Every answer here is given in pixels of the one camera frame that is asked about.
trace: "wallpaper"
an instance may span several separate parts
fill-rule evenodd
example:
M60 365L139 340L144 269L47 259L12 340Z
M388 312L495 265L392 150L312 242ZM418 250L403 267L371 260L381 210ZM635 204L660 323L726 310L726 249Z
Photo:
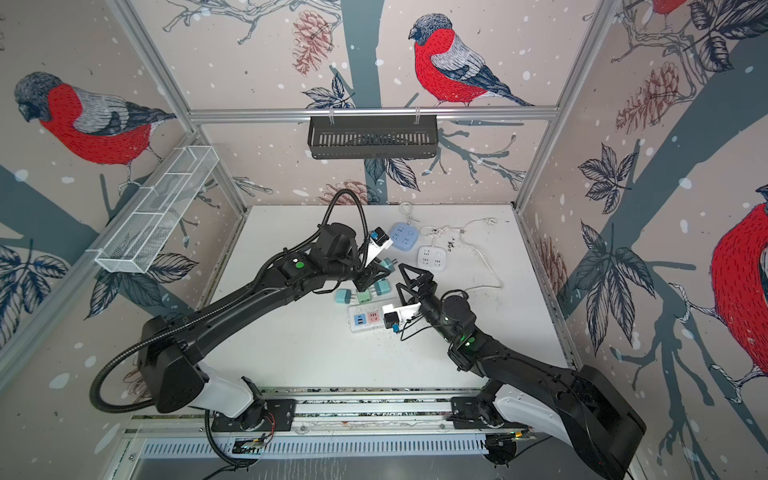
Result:
M352 188L368 204L515 199L546 121L439 121L425 160L315 160L305 124L210 124L203 130L252 205L319 205Z
M596 1L134 4L190 107L223 109L304 108L336 74L335 108L553 105Z
M106 5L73 3L0 5L0 355L183 136ZM130 416L95 410L91 380L146 320L199 305L236 219L208 179L146 274L102 270L81 286L0 396L0 478L103 473ZM104 394L133 402L145 386L126 362Z
M768 2L624 0L525 207L648 478L768 474Z

